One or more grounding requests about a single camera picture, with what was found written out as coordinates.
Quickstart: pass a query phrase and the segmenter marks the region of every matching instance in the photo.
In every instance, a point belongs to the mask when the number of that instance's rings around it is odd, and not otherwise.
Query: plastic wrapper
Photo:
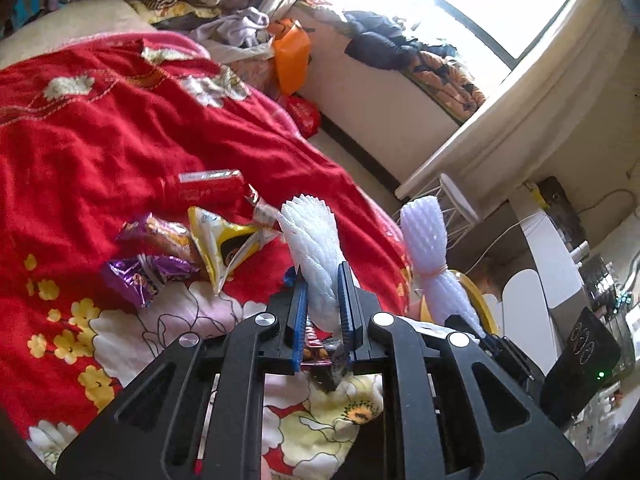
[[[302,369],[309,370],[314,381],[327,393],[335,391],[349,371],[349,356],[342,341],[335,337],[320,340],[308,317],[302,355]]]
[[[297,95],[285,97],[284,109],[296,123],[300,135],[308,139],[318,133],[322,117],[318,106]]]
[[[191,206],[206,210],[229,209],[251,222],[276,225],[278,210],[268,204],[239,170],[181,173],[163,179],[166,208],[183,213]]]
[[[109,260],[102,268],[104,281],[135,306],[146,307],[169,280],[186,280],[198,267],[175,256],[149,256]]]
[[[280,235],[261,226],[232,224],[200,207],[189,208],[189,223],[216,295],[238,265]]]
[[[310,368],[311,376],[325,391],[333,392],[349,370],[349,356],[344,351],[342,341],[335,337],[328,337],[322,341],[324,351],[329,357],[329,364]]]
[[[181,260],[202,264],[191,232],[178,222],[167,222],[146,213],[124,224],[118,240],[145,240],[165,254]]]

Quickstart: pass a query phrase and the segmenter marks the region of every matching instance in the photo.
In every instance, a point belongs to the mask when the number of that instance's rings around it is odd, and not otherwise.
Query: red plastic bag
[[[289,113],[305,139],[314,136],[320,128],[320,110],[311,101],[295,95],[286,98],[285,110]]]

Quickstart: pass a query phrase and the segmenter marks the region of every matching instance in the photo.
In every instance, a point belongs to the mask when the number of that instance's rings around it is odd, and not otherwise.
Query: bed sheet
[[[238,169],[276,207],[322,198],[361,286],[385,310],[406,311],[411,277],[396,225],[278,105],[206,57],[178,34],[113,34],[0,72],[0,400],[52,470],[176,336],[227,333],[265,309],[292,264],[279,239],[219,297],[208,282],[172,283],[150,308],[125,303],[98,269],[122,254],[123,222],[172,209],[168,176]],[[330,478],[358,425],[382,410],[381,387],[379,377],[351,377],[325,394],[304,373],[268,376],[262,454],[274,478]]]

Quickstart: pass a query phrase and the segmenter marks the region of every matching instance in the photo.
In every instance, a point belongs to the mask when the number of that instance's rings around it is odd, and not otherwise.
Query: metal screw head
[[[463,334],[462,332],[454,332],[453,334],[449,335],[449,342],[453,346],[457,346],[459,348],[464,348],[469,344],[470,341],[471,340],[469,339],[469,336]]]
[[[373,315],[373,322],[378,326],[389,326],[394,322],[394,316],[388,312],[379,312]]]
[[[182,334],[180,336],[180,346],[184,346],[185,348],[189,348],[191,346],[196,346],[198,341],[200,341],[200,336],[193,332],[187,332],[186,334]]]
[[[269,314],[268,312],[263,312],[262,314],[258,314],[255,317],[256,325],[260,326],[269,326],[276,322],[276,317],[273,314]]]

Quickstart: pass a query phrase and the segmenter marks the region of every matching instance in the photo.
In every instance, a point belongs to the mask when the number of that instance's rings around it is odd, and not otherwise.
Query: white flower pattern
[[[181,282],[169,282],[137,314],[103,310],[90,321],[96,333],[94,358],[109,377],[126,386],[184,332],[203,338],[223,335],[243,317],[265,309],[265,304],[254,301],[242,306],[224,292],[214,296],[209,282],[194,282],[188,289]]]
[[[174,48],[149,48],[146,46],[142,50],[142,57],[152,65],[159,65],[164,61],[185,61],[194,59],[193,56],[185,54]]]
[[[293,468],[294,478],[305,480],[328,480],[340,467],[338,457],[328,453],[318,453],[309,460],[301,460]]]
[[[37,426],[29,428],[27,445],[55,473],[60,453],[78,436],[73,426],[60,422],[54,426],[47,420],[41,420]]]
[[[65,95],[88,95],[94,86],[95,79],[88,75],[76,77],[55,77],[42,91],[47,101],[60,99]]]
[[[180,81],[182,87],[203,106],[223,107],[223,97],[242,101],[249,96],[249,90],[242,80],[228,66],[221,65],[214,77],[188,76]]]

